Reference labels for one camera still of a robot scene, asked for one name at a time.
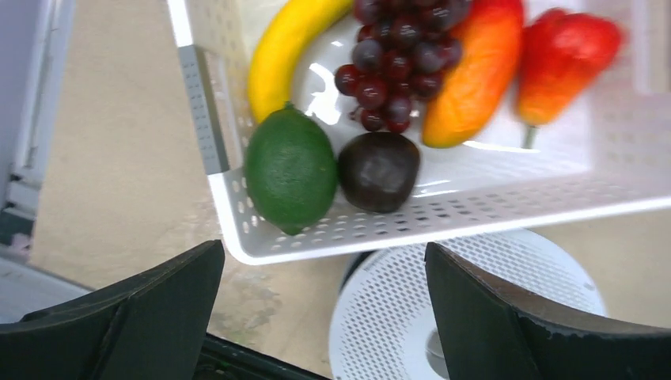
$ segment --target grape bunch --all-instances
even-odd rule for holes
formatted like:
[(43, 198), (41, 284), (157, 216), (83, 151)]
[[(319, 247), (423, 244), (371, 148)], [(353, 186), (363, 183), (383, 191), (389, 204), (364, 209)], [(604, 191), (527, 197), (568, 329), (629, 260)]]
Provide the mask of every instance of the grape bunch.
[(412, 101), (429, 101), (447, 70), (462, 56), (449, 30), (468, 15), (472, 0), (354, 0), (363, 26), (351, 64), (335, 73), (335, 86), (358, 103), (352, 112), (368, 131), (403, 133)]

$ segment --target gray basket handle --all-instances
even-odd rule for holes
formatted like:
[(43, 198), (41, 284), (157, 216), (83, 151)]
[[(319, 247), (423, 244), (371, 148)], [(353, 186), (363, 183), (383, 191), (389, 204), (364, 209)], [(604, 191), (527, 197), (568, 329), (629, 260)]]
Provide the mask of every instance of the gray basket handle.
[(205, 52), (195, 45), (179, 47), (177, 50), (205, 174), (224, 173), (230, 169), (230, 165), (219, 126)]

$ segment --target pepper stem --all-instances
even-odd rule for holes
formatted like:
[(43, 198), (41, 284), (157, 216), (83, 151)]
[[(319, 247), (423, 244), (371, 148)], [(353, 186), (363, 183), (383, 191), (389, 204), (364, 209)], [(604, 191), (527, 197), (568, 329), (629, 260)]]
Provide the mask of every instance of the pepper stem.
[(538, 133), (538, 127), (535, 125), (527, 125), (526, 126), (526, 135), (525, 135), (525, 140), (522, 143), (522, 148), (524, 149), (532, 149), (533, 148), (533, 142), (536, 140), (536, 133)]

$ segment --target perforated lid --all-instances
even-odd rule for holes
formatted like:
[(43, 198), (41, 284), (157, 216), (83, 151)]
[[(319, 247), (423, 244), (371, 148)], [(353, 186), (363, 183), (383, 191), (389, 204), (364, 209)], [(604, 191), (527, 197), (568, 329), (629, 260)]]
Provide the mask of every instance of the perforated lid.
[[(592, 279), (551, 241), (527, 230), (441, 241), (472, 263), (564, 305), (605, 316)], [(343, 288), (329, 354), (336, 380), (438, 380), (444, 361), (424, 272), (426, 245), (374, 253)]]

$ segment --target fake fruit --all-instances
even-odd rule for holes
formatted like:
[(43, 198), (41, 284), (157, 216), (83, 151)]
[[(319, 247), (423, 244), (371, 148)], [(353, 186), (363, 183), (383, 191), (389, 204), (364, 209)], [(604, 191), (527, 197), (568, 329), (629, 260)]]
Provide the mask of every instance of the fake fruit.
[(328, 136), (291, 104), (259, 124), (249, 140), (244, 173), (256, 210), (289, 235), (326, 215), (338, 185)]
[(517, 71), (523, 23), (521, 0), (473, 0), (466, 20), (451, 32), (463, 58), (426, 107), (425, 145), (450, 148), (482, 131)]
[(587, 13), (554, 8), (525, 30), (517, 113), (528, 126), (552, 122), (614, 60), (622, 34), (617, 25)]
[(406, 131), (412, 101), (436, 97), (443, 86), (440, 72), (461, 59), (461, 43), (448, 33), (464, 20), (470, 2), (354, 0), (354, 16), (363, 26), (352, 64), (334, 75), (338, 91), (356, 98), (352, 119), (367, 131)]
[(418, 171), (417, 146), (396, 133), (359, 135), (338, 156), (338, 177), (345, 198), (365, 211), (398, 210), (410, 196)]
[(352, 7), (352, 0), (289, 0), (256, 46), (249, 66), (248, 99), (257, 123), (290, 99), (302, 52)]

